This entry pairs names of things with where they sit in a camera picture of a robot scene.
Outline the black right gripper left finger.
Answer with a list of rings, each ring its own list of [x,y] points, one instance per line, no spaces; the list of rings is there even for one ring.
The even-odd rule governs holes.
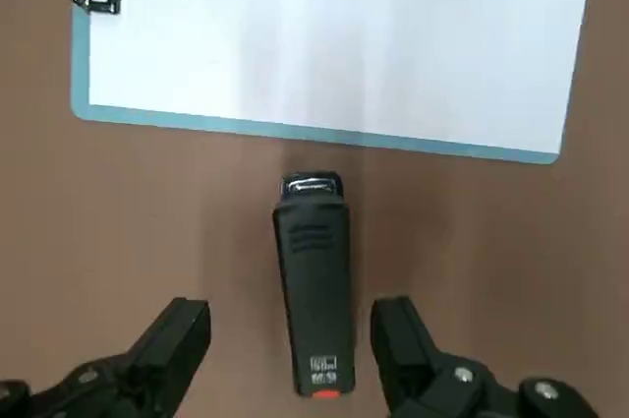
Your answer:
[[[73,369],[33,392],[1,382],[3,417],[173,417],[211,343],[206,300],[173,299],[125,352]]]

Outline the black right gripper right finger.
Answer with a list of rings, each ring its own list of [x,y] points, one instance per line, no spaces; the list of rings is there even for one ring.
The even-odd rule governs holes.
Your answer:
[[[503,386],[483,363],[444,352],[407,296],[377,299],[372,354],[391,417],[596,417],[575,388],[550,377]]]

